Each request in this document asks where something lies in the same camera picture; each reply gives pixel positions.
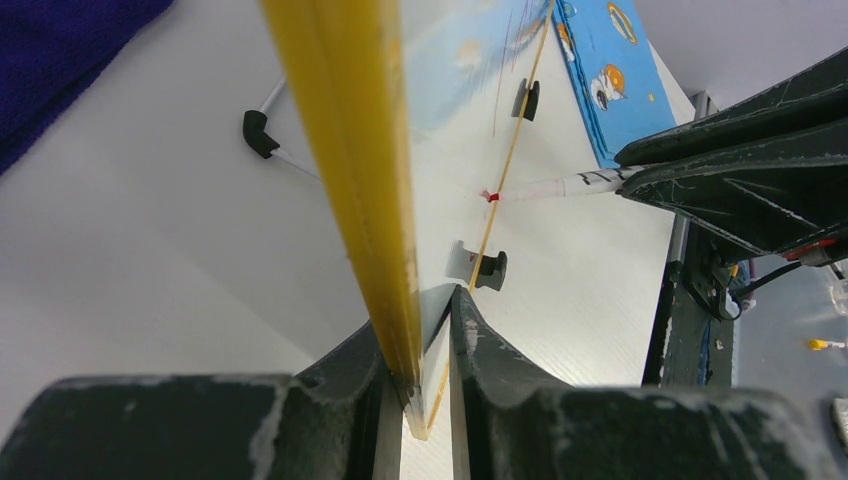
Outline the red whiteboard marker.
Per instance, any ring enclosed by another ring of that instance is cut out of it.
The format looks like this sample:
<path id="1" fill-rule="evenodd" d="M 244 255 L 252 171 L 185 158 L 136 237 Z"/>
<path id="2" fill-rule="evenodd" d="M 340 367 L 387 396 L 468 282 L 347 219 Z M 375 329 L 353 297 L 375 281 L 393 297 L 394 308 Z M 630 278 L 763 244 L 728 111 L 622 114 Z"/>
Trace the red whiteboard marker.
<path id="1" fill-rule="evenodd" d="M 488 203 L 567 198 L 615 192 L 643 166 L 619 167 L 581 172 L 548 180 L 537 180 L 508 187 L 498 192 L 483 190 L 480 196 Z"/>

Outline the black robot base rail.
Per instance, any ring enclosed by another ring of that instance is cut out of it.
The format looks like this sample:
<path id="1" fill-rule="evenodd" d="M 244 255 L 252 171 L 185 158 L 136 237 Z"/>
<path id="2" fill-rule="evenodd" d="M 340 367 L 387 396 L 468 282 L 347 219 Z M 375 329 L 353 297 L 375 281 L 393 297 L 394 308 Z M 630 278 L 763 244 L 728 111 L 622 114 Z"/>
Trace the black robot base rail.
<path id="1" fill-rule="evenodd" d="M 734 385 L 735 322 L 718 312 L 730 270 L 717 247 L 711 232 L 675 217 L 642 385 Z"/>

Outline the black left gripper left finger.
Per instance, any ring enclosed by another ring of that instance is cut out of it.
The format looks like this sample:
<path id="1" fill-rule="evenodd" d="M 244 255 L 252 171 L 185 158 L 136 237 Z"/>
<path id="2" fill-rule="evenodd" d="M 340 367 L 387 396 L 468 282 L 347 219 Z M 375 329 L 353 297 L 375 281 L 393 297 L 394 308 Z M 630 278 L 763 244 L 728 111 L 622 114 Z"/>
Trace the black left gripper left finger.
<path id="1" fill-rule="evenodd" d="M 5 479 L 395 479 L 402 412 L 364 325 L 296 375 L 57 381 L 1 450 Z"/>

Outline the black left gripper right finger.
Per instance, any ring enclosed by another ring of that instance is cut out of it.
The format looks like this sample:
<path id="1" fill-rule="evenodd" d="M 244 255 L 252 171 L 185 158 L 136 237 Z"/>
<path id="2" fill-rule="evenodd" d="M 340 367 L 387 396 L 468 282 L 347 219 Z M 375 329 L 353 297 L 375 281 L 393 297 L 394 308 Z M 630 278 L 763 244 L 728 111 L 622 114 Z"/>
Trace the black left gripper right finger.
<path id="1" fill-rule="evenodd" d="M 837 479 L 821 436 L 784 398 L 728 388 L 579 388 L 449 303 L 458 479 Z"/>

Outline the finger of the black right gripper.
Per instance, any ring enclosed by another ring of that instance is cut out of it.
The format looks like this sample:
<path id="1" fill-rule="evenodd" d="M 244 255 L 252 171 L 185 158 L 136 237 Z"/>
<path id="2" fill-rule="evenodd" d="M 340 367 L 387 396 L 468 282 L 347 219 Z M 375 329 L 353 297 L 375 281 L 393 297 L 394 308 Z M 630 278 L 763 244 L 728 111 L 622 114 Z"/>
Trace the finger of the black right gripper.
<path id="1" fill-rule="evenodd" d="M 649 167 L 623 198 L 667 210 L 749 255 L 847 235 L 847 123 L 830 122 Z"/>
<path id="2" fill-rule="evenodd" d="M 847 117 L 847 50 L 699 120 L 633 141 L 622 167 L 669 163 L 723 148 L 799 133 Z"/>

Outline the yellow framed whiteboard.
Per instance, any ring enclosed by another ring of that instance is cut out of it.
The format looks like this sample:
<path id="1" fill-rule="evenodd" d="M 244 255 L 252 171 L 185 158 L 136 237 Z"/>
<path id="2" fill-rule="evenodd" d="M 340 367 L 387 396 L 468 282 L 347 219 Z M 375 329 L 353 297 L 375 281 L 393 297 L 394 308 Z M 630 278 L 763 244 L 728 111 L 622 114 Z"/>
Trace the yellow framed whiteboard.
<path id="1" fill-rule="evenodd" d="M 448 381 L 448 305 L 475 288 L 529 121 L 550 1 L 266 1 L 263 13 L 411 434 Z"/>

